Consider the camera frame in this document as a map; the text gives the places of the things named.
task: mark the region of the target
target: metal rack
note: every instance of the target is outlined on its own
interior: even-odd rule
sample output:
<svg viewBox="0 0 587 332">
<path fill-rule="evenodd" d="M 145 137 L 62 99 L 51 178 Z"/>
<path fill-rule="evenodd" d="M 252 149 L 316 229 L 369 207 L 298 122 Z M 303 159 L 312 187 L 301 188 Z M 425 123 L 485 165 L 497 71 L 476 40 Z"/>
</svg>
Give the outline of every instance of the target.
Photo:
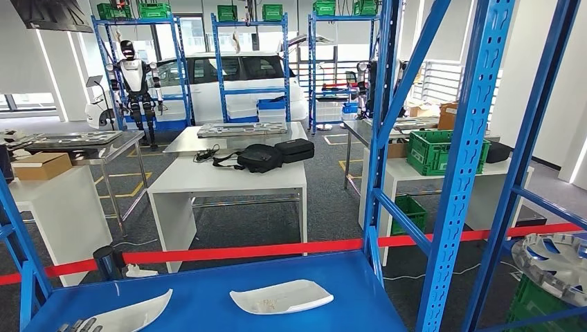
<svg viewBox="0 0 587 332">
<path fill-rule="evenodd" d="M 290 96 L 289 96 L 289 53 L 287 52 L 287 13 L 283 14 L 281 21 L 227 21 L 218 22 L 214 13 L 210 14 L 212 20 L 212 32 L 214 36 L 214 51 L 216 54 L 218 86 L 220 87 L 220 104 L 222 106 L 222 119 L 226 122 L 231 122 L 228 118 L 226 109 L 227 95 L 244 95 L 249 93 L 284 93 L 285 96 L 285 121 L 291 121 L 290 115 Z M 253 88 L 253 89 L 233 89 L 227 90 L 224 87 L 224 76 L 222 75 L 222 56 L 220 55 L 220 44 L 218 42 L 218 28 L 219 27 L 249 27 L 249 26 L 281 26 L 283 32 L 283 87 L 280 88 Z"/>
<path fill-rule="evenodd" d="M 175 56 L 177 58 L 177 73 L 179 74 L 179 85 L 181 86 L 181 94 L 168 94 L 163 95 L 163 100 L 182 100 L 183 101 L 183 108 L 186 110 L 186 118 L 184 120 L 172 120 L 172 121 L 157 121 L 155 119 L 156 131 L 166 131 L 166 130 L 180 130 L 184 129 L 192 124 L 193 118 L 193 104 L 192 104 L 192 94 L 190 90 L 190 82 L 187 77 L 188 75 L 188 62 L 186 61 L 186 54 L 183 51 L 183 37 L 181 34 L 181 25 L 179 23 L 179 17 L 171 16 L 167 19 L 124 19 L 124 20 L 98 20 L 92 15 L 92 24 L 93 30 L 96 34 L 96 39 L 98 40 L 98 48 L 100 49 L 100 56 L 102 57 L 102 63 L 104 64 L 104 70 L 106 71 L 106 65 L 110 62 L 116 63 L 118 60 L 116 59 L 116 48 L 114 47 L 114 41 L 112 39 L 112 34 L 110 31 L 111 26 L 153 26 L 156 24 L 169 24 L 171 28 L 171 36 L 173 38 L 173 44 L 175 48 Z M 108 43 L 110 45 L 110 54 L 108 53 L 106 46 L 100 36 L 100 26 L 104 26 L 106 30 L 106 36 L 108 38 Z M 118 79 L 119 85 L 122 82 L 122 77 L 120 73 L 116 73 L 116 77 Z M 108 80 L 108 86 L 110 87 L 110 97 L 114 100 L 114 91 L 112 89 L 112 85 Z M 125 91 L 124 89 L 120 90 L 121 99 L 125 102 Z M 120 109 L 118 109 L 118 105 L 113 103 L 114 108 L 114 115 L 116 116 L 116 122 L 118 124 L 118 128 L 120 130 L 126 129 L 124 125 L 125 116 Z"/>
<path fill-rule="evenodd" d="M 266 320 L 254 318 L 239 311 L 226 301 L 226 294 L 220 299 L 218 292 L 228 292 L 231 286 L 236 289 L 251 289 L 252 285 L 271 284 L 275 280 L 302 277 L 315 277 L 325 284 L 326 289 L 336 291 L 336 299 L 327 306 L 312 311 L 310 316 L 281 315 L 271 321 L 272 327 L 279 329 L 300 330 L 311 324 L 318 329 L 336 329 L 333 324 L 344 321 L 346 329 L 381 329 L 405 331 L 401 318 L 393 308 L 381 284 L 382 271 L 377 250 L 377 231 L 381 207 L 400 222 L 403 229 L 428 256 L 424 287 L 419 303 L 416 331 L 438 331 L 446 304 L 447 294 L 453 274 L 456 254 L 460 244 L 460 235 L 464 225 L 467 207 L 475 172 L 479 160 L 484 129 L 487 124 L 491 92 L 495 88 L 497 72 L 506 44 L 507 31 L 512 18 L 514 1 L 479 0 L 473 23 L 469 56 L 460 93 L 460 104 L 455 120 L 455 129 L 451 141 L 451 150 L 446 169 L 442 195 L 432 240 L 429 240 L 412 223 L 412 221 L 383 193 L 383 175 L 386 167 L 388 137 L 399 113 L 403 101 L 410 90 L 424 56 L 448 8 L 450 0 L 436 0 L 431 8 L 422 34 L 404 72 L 404 79 L 392 90 L 384 82 L 386 74 L 393 79 L 396 64 L 396 52 L 399 32 L 399 9 L 401 0 L 384 0 L 382 21 L 397 22 L 381 27 L 381 51 L 377 68 L 377 86 L 374 103 L 372 126 L 372 144 L 370 149 L 369 177 L 367 179 L 367 208 L 365 209 L 365 227 L 363 231 L 362 252 L 343 251 L 334 254 L 318 254 L 292 259 L 264 261 L 262 264 L 243 264 L 225 266 L 216 269 L 203 269 L 161 275 L 158 277 L 138 278 L 125 282 L 105 282 L 83 287 L 68 287 L 53 290 L 48 282 L 40 260 L 35 252 L 30 236 L 22 222 L 20 213 L 10 195 L 8 186 L 0 182 L 0 202 L 6 218 L 0 218 L 0 239 L 7 240 L 9 250 L 21 273 L 21 329 L 30 323 L 27 331 L 50 331 L 38 329 L 39 326 L 55 326 L 63 320 L 76 317 L 91 317 L 89 313 L 103 308 L 119 305 L 120 299 L 132 303 L 137 297 L 151 296 L 155 291 L 174 288 L 176 296 L 172 301 L 174 308 L 186 310 L 162 314 L 150 326 L 153 331 L 165 328 L 180 329 L 190 326 L 194 320 L 209 329 L 224 331 L 221 324 L 232 320 L 223 320 L 227 315 L 242 315 L 235 321 L 245 324 L 250 329 L 267 327 Z M 494 226 L 487 245 L 482 266 L 478 274 L 463 331 L 475 331 L 476 323 L 482 310 L 482 304 L 491 281 L 491 273 L 499 262 L 505 240 L 505 231 L 512 217 L 517 196 L 540 205 L 541 207 L 569 220 L 571 223 L 587 229 L 587 220 L 569 212 L 554 203 L 520 187 L 525 170 L 530 162 L 534 143 L 548 103 L 548 97 L 557 75 L 557 69 L 563 57 L 564 48 L 579 0 L 559 0 L 554 13 L 547 38 L 547 44 L 539 65 L 536 80 L 530 94 L 530 101 L 525 112 L 523 126 L 516 143 L 514 156 L 510 164 L 500 203 L 496 211 Z M 197 290 L 205 296 L 197 297 L 194 282 L 199 284 Z M 485 329 L 483 331 L 502 331 L 503 329 L 535 324 L 548 320 L 579 315 L 587 312 L 587 307 L 574 308 L 549 316 L 538 316 L 522 322 Z"/>
<path fill-rule="evenodd" d="M 308 71 L 309 71 L 309 83 L 308 83 L 308 130 L 311 129 L 311 134 L 316 134 L 316 125 L 328 125 L 342 123 L 341 120 L 336 121 L 317 121 L 316 115 L 316 96 L 318 94 L 324 95 L 348 95 L 352 93 L 351 88 L 343 89 L 340 91 L 321 91 L 316 92 L 316 22 L 338 22 L 338 21 L 369 21 L 370 27 L 370 38 L 369 38 L 369 59 L 375 54 L 375 45 L 377 44 L 374 40 L 373 32 L 375 30 L 375 21 L 379 20 L 379 15 L 376 16 L 354 16 L 354 15 L 339 15 L 339 16 L 318 16 L 316 12 L 312 12 L 308 15 Z"/>
</svg>

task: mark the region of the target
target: black monitor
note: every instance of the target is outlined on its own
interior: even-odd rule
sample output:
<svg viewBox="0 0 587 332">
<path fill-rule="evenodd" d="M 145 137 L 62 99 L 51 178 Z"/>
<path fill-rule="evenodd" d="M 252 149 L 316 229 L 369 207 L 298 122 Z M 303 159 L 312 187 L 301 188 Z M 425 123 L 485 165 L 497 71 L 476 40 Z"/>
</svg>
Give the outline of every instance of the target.
<svg viewBox="0 0 587 332">
<path fill-rule="evenodd" d="M 10 0 L 29 29 L 92 33 L 76 0 Z"/>
</svg>

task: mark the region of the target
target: gray table top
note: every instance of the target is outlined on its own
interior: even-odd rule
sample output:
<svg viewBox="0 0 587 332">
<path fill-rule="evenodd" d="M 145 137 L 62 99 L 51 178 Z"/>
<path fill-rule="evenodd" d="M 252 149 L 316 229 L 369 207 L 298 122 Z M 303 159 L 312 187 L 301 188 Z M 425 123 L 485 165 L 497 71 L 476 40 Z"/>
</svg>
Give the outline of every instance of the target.
<svg viewBox="0 0 587 332">
<path fill-rule="evenodd" d="M 71 164 L 74 166 L 107 164 L 133 146 L 144 135 L 145 133 L 140 130 L 124 131 L 107 144 L 80 146 L 79 153 L 75 152 L 76 147 L 52 147 L 44 151 L 69 152 Z"/>
<path fill-rule="evenodd" d="M 198 151 L 212 149 L 219 145 L 219 153 L 231 153 L 242 150 L 251 144 L 275 145 L 287 140 L 297 138 L 307 139 L 306 132 L 299 122 L 288 122 L 287 133 L 271 135 L 247 135 L 247 136 L 226 136 L 199 138 L 198 130 L 201 126 L 185 128 L 165 150 L 164 154 L 171 156 L 194 156 Z"/>
</svg>

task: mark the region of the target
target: green plastic crate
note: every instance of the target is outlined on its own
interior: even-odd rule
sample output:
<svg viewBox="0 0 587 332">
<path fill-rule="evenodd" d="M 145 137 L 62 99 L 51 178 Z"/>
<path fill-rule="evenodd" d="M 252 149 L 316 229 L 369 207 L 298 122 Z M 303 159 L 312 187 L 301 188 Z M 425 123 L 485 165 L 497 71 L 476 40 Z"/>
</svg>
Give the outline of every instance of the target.
<svg viewBox="0 0 587 332">
<path fill-rule="evenodd" d="M 237 6 L 218 5 L 218 22 L 233 22 L 238 20 Z"/>
<path fill-rule="evenodd" d="M 352 5 L 352 14 L 356 16 L 377 15 L 378 4 L 375 0 L 359 0 Z"/>
<path fill-rule="evenodd" d="M 166 19 L 171 17 L 168 3 L 138 3 L 138 14 L 144 19 Z"/>
<path fill-rule="evenodd" d="M 132 18 L 129 6 L 125 6 L 125 9 L 117 9 L 112 7 L 110 3 L 99 3 L 97 7 L 100 19 Z"/>
<path fill-rule="evenodd" d="M 412 131 L 408 142 L 408 164 L 421 175 L 444 175 L 452 135 L 452 130 Z M 483 172 L 490 144 L 488 140 L 483 140 L 477 174 Z"/>
<path fill-rule="evenodd" d="M 530 278 L 523 275 L 509 308 L 507 322 L 515 322 L 531 317 L 548 315 L 569 308 L 571 308 L 569 304 L 552 296 L 537 286 L 532 280 L 530 280 Z M 507 331 L 584 332 L 587 331 L 587 321 L 582 316 L 572 316 L 562 320 L 523 326 L 517 329 L 509 329 Z"/>
<path fill-rule="evenodd" d="M 318 16 L 332 16 L 336 9 L 336 2 L 334 0 L 318 0 L 314 2 L 313 7 Z"/>
<path fill-rule="evenodd" d="M 270 3 L 263 5 L 263 21 L 281 21 L 283 17 L 283 5 Z"/>
<path fill-rule="evenodd" d="M 396 196 L 394 203 L 422 232 L 426 230 L 428 212 L 412 196 Z M 406 231 L 399 222 L 393 222 L 391 224 L 391 235 L 401 234 L 406 234 Z"/>
</svg>

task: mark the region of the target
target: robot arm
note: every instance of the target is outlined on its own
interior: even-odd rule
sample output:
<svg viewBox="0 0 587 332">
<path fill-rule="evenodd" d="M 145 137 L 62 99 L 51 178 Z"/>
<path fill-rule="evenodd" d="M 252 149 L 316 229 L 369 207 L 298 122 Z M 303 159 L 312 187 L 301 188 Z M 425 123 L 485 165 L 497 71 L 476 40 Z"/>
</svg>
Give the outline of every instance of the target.
<svg viewBox="0 0 587 332">
<path fill-rule="evenodd" d="M 159 81 L 159 70 L 157 70 L 157 64 L 151 62 L 149 64 L 151 74 L 153 75 L 153 85 L 155 92 L 157 93 L 157 109 L 160 114 L 163 114 L 163 94 L 161 93 L 161 82 Z"/>
<path fill-rule="evenodd" d="M 120 99 L 120 87 L 118 85 L 118 80 L 116 79 L 116 73 L 114 70 L 117 69 L 116 65 L 107 64 L 106 65 L 106 72 L 108 72 L 108 79 L 110 80 L 110 85 L 112 85 L 112 92 L 114 92 L 114 102 L 123 109 L 123 101 Z"/>
</svg>

